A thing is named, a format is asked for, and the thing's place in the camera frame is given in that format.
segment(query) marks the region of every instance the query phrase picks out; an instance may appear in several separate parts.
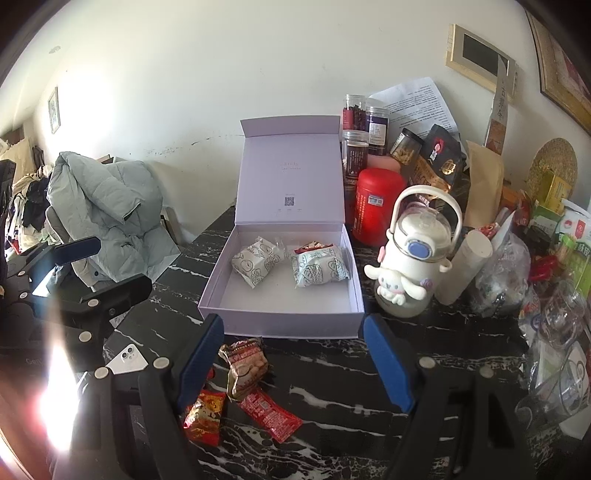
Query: black marble table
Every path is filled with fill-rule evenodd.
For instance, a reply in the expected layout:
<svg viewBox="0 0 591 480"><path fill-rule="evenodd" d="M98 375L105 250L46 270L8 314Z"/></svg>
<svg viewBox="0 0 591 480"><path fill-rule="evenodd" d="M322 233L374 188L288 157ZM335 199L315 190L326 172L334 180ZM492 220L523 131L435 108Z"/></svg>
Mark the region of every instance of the black marble table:
<svg viewBox="0 0 591 480"><path fill-rule="evenodd" d="M234 208L230 208L189 245L154 284L149 300L135 306L109 338L107 360L129 343L135 343L148 362L157 356L174 359L187 332L202 323L197 304L233 225ZM393 332L409 340L418 353L447 367L477 370L488 365L507 384L515 402L524 395L518 378L526 345L515 319L481 319L461 302L444 307L435 301L412 319L387 316L374 299L373 281L362 272L367 263L377 265L376 250L355 242L353 250L367 313L381 312ZM226 338L227 343L236 340ZM304 423L279 444L236 404L226 402L220 446L193 446L205 478L379 478L407 418L389 402L364 341L266 339L264 351L272 369L262 387ZM219 358L214 367L209 388L224 391L228 368ZM139 413L134 422L138 441L146 442ZM450 411L432 478L443 475L457 427L457 415ZM552 456L559 436L559 429L553 428L530 440L537 467Z"/></svg>

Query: framed painting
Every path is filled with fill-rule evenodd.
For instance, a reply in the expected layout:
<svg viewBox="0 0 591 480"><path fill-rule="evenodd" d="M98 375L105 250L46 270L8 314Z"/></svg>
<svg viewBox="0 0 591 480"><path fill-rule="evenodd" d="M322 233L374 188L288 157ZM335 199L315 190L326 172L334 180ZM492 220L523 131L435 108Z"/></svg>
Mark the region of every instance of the framed painting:
<svg viewBox="0 0 591 480"><path fill-rule="evenodd" d="M591 135L591 93L548 29L529 12L540 70L540 90Z"/></svg>
<svg viewBox="0 0 591 480"><path fill-rule="evenodd" d="M49 100L47 101L47 107L49 110L49 123L51 125L51 133L54 134L58 128L60 128L60 104L57 99L57 87L53 89Z"/></svg>

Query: yellow box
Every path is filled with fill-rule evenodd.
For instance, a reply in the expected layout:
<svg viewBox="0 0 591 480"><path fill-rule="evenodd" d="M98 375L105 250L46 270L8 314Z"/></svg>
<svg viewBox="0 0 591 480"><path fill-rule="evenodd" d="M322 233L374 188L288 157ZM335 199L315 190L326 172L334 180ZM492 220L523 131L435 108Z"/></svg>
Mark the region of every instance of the yellow box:
<svg viewBox="0 0 591 480"><path fill-rule="evenodd" d="M535 199L539 204L551 210L558 215L562 215L564 211L564 205L562 205L562 199L569 198L570 192L573 190L565 180L561 179L558 175L555 175L551 170L546 170L542 174L540 186L538 192L535 195Z"/></svg>

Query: blue gripper pad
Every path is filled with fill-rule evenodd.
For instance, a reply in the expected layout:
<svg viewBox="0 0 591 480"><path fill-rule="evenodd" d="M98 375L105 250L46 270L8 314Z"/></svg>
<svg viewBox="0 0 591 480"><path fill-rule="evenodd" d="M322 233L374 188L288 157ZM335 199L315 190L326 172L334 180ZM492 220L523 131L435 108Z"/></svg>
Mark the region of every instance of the blue gripper pad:
<svg viewBox="0 0 591 480"><path fill-rule="evenodd" d="M187 348L173 365L173 377L178 381L177 412L193 405L201 392L207 373L223 344L223 322L218 315L208 315Z"/></svg>
<svg viewBox="0 0 591 480"><path fill-rule="evenodd" d="M408 413L415 398L413 384L418 378L415 353L405 340L396 338L377 314L363 321L363 337L390 401Z"/></svg>

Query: red canister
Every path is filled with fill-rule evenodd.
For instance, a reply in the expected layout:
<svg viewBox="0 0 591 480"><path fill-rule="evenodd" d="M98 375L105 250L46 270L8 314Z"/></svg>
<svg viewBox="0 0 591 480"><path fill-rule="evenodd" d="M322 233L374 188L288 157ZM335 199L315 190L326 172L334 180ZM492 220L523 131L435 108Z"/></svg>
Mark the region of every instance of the red canister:
<svg viewBox="0 0 591 480"><path fill-rule="evenodd" d="M407 183L400 173L384 168L366 168L359 173L353 236L361 243L386 244L394 202Z"/></svg>

